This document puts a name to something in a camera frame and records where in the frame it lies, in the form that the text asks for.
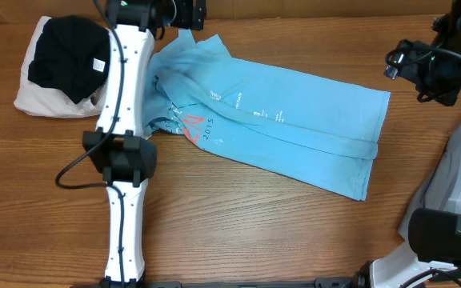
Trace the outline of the light blue t-shirt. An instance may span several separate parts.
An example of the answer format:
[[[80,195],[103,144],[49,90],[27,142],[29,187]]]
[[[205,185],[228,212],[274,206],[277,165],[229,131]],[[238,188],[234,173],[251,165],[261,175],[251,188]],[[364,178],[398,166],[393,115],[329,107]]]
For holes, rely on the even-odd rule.
[[[198,148],[362,201],[390,95],[231,56],[189,30],[147,69],[142,123]]]

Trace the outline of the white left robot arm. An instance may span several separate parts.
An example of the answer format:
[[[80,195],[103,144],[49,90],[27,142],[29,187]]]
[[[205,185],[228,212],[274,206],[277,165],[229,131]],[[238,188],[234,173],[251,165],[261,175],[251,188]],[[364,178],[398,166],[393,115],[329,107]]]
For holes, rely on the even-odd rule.
[[[142,287],[143,204],[157,163],[146,140],[142,102],[146,69],[167,26],[202,30],[204,0],[109,1],[99,7],[109,28],[110,61],[104,106],[93,132],[83,134],[87,156],[102,175],[110,203],[110,249],[101,287]]]

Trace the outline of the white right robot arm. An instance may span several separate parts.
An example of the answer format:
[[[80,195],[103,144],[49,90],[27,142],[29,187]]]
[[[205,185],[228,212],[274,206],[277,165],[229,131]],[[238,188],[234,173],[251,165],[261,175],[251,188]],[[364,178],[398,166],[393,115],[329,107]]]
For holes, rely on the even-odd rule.
[[[461,95],[461,0],[432,29],[437,35],[429,45],[400,41],[385,57],[384,74],[414,83],[419,102],[453,106]],[[412,198],[399,234],[403,244],[366,263],[352,287],[422,287],[426,281],[461,286],[461,125]]]

